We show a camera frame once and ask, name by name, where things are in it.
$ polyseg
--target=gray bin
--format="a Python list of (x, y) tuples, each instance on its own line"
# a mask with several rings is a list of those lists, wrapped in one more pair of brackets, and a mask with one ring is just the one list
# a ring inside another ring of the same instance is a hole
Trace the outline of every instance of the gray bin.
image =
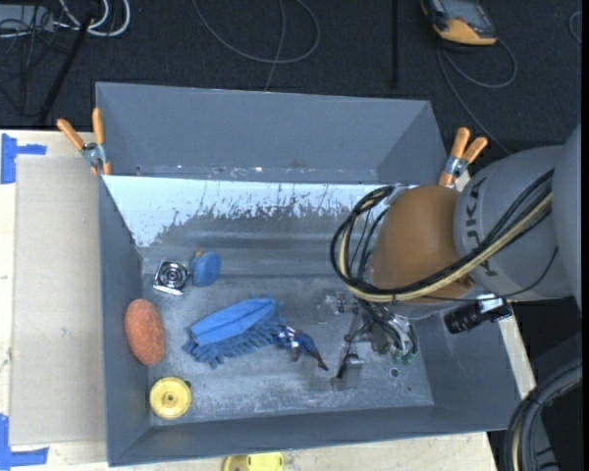
[[(329, 383), (351, 319), (318, 314), (328, 291), (345, 290), (329, 261), (332, 235), (366, 191), (437, 181), (446, 154), (429, 102), (103, 82), (96, 104), (114, 173), (98, 188), (110, 465), (507, 426), (519, 394), (500, 328), (451, 335), (442, 315), (451, 302), (421, 312), (411, 363), (362, 342), (357, 389)], [(152, 288), (162, 258), (197, 248), (221, 255), (213, 285), (181, 296)], [(182, 350), (197, 319), (267, 294), (314, 337), (329, 373), (272, 345), (215, 370)], [(140, 297), (166, 329), (153, 367), (124, 335), (127, 305)], [(172, 421), (147, 401), (167, 376), (191, 382), (192, 405)]]

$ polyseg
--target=black tripod leg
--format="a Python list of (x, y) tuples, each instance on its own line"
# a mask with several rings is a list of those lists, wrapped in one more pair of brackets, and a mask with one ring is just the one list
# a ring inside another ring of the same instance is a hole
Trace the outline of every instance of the black tripod leg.
[(48, 118), (48, 115), (50, 114), (50, 110), (52, 109), (52, 105), (54, 105), (55, 99), (57, 98), (57, 95), (59, 94), (59, 91), (61, 90), (61, 86), (63, 85), (63, 82), (66, 80), (66, 77), (68, 76), (68, 72), (70, 71), (70, 67), (74, 63), (75, 58), (77, 57), (77, 54), (79, 53), (80, 47), (82, 46), (82, 43), (85, 40), (85, 37), (87, 36), (87, 29), (89, 28), (89, 25), (91, 25), (91, 21), (96, 16), (96, 10), (94, 9), (93, 5), (94, 4), (92, 3), (92, 7), (87, 12), (87, 16), (85, 17), (82, 24), (80, 25), (79, 34), (77, 35), (77, 38), (75, 39), (74, 43), (72, 44), (72, 47), (70, 48), (70, 51), (68, 52), (68, 56), (66, 57), (66, 61), (61, 66), (61, 70), (59, 71), (59, 74), (55, 78), (55, 81), (52, 83), (52, 86), (50, 87), (50, 90), (48, 91), (48, 95), (46, 96), (46, 99), (43, 102), (43, 105), (41, 106), (41, 113), (40, 113), (39, 119), (38, 119), (38, 124), (40, 126), (44, 126), (46, 124), (46, 119)]

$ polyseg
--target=blue scrub brush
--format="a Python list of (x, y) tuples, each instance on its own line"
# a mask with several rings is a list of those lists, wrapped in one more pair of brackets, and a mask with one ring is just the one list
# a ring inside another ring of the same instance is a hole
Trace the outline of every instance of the blue scrub brush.
[(281, 306), (272, 298), (252, 298), (216, 311), (189, 328), (184, 350), (216, 368), (226, 357), (269, 345), (286, 326)]

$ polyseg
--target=bin floor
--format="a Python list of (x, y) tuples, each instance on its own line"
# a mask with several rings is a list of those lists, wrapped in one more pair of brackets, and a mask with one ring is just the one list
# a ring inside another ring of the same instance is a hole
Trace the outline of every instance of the bin floor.
[[(144, 274), (144, 293), (152, 295), (160, 311), (167, 351), (164, 359), (149, 369), (149, 385), (175, 376), (190, 382), (192, 394), (191, 407), (184, 416), (167, 421), (152, 414), (153, 425), (433, 403), (420, 354), (407, 365), (394, 364), (390, 355), (373, 352), (368, 341), (355, 342), (351, 349), (365, 362), (357, 389), (336, 391), (331, 387), (330, 378), (338, 372), (354, 315), (338, 309), (319, 315), (318, 305), (324, 302), (325, 294), (344, 290), (336, 287), (336, 278), (224, 276), (210, 287), (189, 286), (183, 295), (174, 296), (153, 290), (151, 277), (150, 272)], [(312, 336), (330, 371), (318, 368), (316, 360), (306, 354), (295, 362), (291, 350), (276, 345), (225, 358), (216, 369), (183, 350), (189, 326), (254, 296), (284, 302), (282, 316), (290, 326)]]

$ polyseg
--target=yellow cable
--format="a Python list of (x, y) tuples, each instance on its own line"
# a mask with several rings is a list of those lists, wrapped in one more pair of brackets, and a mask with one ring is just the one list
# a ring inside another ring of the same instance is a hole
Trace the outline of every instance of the yellow cable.
[[(520, 234), (526, 226), (532, 222), (535, 217), (539, 214), (543, 213), (547, 210), (552, 203), (552, 194), (550, 193), (546, 196), (537, 206), (535, 206), (532, 211), (530, 211), (523, 219), (521, 219), (516, 225), (514, 225), (506, 234), (502, 237), (494, 241), (491, 245), (489, 245), (482, 253), (475, 256), (467, 263), (458, 267), (453, 272), (449, 273), (444, 278), (440, 279), (439, 281), (433, 283), (432, 285), (416, 289), (414, 291), (406, 291), (403, 293), (395, 293), (395, 294), (376, 294), (376, 293), (368, 293), (361, 289), (355, 288), (351, 285), (347, 285), (347, 288), (353, 295), (363, 300), (368, 300), (374, 303), (389, 303), (396, 300), (412, 300), (413, 298), (418, 298), (420, 296), (425, 296), (430, 294), (437, 289), (443, 288), (447, 286), (452, 281), (457, 280), (461, 276), (464, 276), (469, 271), (475, 269), (478, 265), (482, 262), (493, 256), (497, 253), (500, 249), (505, 247), (511, 240), (513, 240), (518, 234)], [(348, 230), (343, 234), (343, 238), (341, 239), (341, 247), (339, 252), (339, 269), (341, 274), (348, 277), (347, 273), (347, 234), (351, 231), (352, 225), (349, 225)]]
[(515, 471), (519, 471), (519, 435), (521, 434), (521, 421), (514, 428), (512, 433), (512, 445), (510, 452), (512, 453), (512, 466)]

